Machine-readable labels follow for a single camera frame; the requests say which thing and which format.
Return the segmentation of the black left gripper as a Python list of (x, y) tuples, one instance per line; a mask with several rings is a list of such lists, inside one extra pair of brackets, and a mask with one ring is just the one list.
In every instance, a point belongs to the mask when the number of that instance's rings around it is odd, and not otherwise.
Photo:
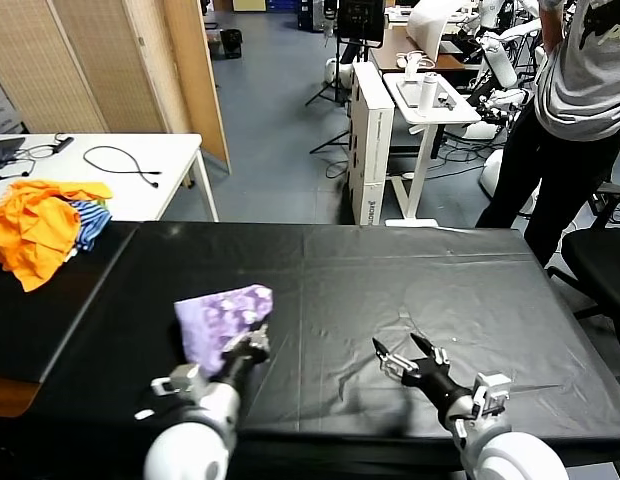
[(217, 373), (217, 381), (231, 386), (244, 386), (256, 365), (269, 359), (268, 324), (263, 323), (248, 334), (238, 335), (222, 350), (223, 365)]

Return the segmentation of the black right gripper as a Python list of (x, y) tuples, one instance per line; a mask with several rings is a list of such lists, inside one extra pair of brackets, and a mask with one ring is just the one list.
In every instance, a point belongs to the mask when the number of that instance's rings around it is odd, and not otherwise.
[(401, 381), (403, 386), (421, 390), (435, 407), (442, 426), (449, 426), (457, 419), (469, 419), (473, 410), (471, 391), (449, 376), (450, 360), (446, 350), (418, 333), (411, 333), (410, 337), (432, 360), (415, 363), (392, 353), (381, 341), (372, 338), (380, 370)]

